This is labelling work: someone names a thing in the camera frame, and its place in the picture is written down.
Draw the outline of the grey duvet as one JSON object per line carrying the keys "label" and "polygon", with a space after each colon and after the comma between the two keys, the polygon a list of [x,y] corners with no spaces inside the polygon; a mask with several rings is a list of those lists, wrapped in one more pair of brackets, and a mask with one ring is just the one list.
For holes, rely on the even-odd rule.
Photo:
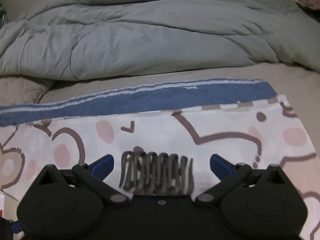
{"label": "grey duvet", "polygon": [[52,0],[1,27],[1,75],[81,81],[300,64],[319,23],[293,0]]}

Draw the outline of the cartoon bear patterned cloth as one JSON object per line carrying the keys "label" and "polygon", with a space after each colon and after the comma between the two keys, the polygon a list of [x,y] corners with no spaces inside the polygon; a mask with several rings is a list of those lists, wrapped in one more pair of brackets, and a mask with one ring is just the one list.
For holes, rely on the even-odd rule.
{"label": "cartoon bear patterned cloth", "polygon": [[69,169],[110,154],[106,182],[126,181],[125,151],[185,156],[194,194],[219,180],[218,154],[253,168],[281,166],[301,193],[301,236],[319,239],[319,157],[300,115],[263,80],[209,79],[141,85],[58,102],[1,108],[1,191],[22,199],[47,164]]}

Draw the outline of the black hair claw clip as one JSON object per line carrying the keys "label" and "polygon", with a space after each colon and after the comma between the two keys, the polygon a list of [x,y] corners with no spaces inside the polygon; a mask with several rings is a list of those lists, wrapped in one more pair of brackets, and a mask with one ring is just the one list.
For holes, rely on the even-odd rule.
{"label": "black hair claw clip", "polygon": [[121,156],[119,187],[139,196],[191,196],[193,159],[176,153],[145,152],[141,147]]}

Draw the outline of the beige fleece blanket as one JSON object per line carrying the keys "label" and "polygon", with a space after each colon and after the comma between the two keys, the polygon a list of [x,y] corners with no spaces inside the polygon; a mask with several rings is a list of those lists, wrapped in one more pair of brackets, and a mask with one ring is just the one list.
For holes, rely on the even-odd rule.
{"label": "beige fleece blanket", "polygon": [[53,80],[26,76],[1,77],[1,106],[39,103],[53,84]]}

